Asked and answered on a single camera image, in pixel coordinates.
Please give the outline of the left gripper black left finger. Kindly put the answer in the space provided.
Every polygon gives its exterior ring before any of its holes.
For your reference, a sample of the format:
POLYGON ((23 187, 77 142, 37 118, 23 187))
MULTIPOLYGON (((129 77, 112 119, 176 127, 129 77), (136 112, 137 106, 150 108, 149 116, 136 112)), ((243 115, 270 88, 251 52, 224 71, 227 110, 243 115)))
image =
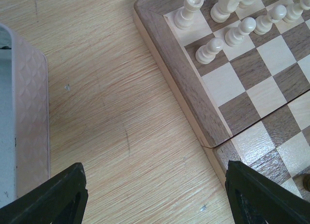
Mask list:
POLYGON ((2 224, 80 224, 88 190, 82 163, 74 163, 0 209, 2 224))

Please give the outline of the wooden chess board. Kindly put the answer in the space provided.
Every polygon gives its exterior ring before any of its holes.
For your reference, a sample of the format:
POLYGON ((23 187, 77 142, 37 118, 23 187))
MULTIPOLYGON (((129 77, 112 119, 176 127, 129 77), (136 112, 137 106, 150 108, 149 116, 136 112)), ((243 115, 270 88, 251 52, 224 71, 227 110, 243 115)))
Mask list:
POLYGON ((243 0, 223 23, 210 15, 217 2, 204 0, 181 30, 174 16, 184 0, 137 0, 134 22, 220 182, 228 162, 241 161, 309 200, 310 0, 243 0), (287 14, 269 32, 227 45, 229 29, 280 4, 287 14), (196 51, 213 38, 223 49, 200 64, 196 51))

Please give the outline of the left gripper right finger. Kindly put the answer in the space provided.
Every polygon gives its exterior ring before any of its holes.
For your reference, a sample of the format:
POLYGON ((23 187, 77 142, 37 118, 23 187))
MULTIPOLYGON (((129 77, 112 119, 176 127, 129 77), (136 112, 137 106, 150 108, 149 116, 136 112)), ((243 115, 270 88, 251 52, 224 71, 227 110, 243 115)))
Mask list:
POLYGON ((236 224, 308 224, 310 203, 241 161, 229 161, 225 189, 236 224))

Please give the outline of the silver tin lid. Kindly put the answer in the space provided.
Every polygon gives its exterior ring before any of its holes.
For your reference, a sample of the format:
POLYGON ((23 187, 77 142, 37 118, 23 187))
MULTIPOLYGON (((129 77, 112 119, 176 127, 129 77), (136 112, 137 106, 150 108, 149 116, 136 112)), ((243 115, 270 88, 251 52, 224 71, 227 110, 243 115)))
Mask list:
POLYGON ((48 68, 45 55, 0 27, 0 204, 51 176, 48 68))

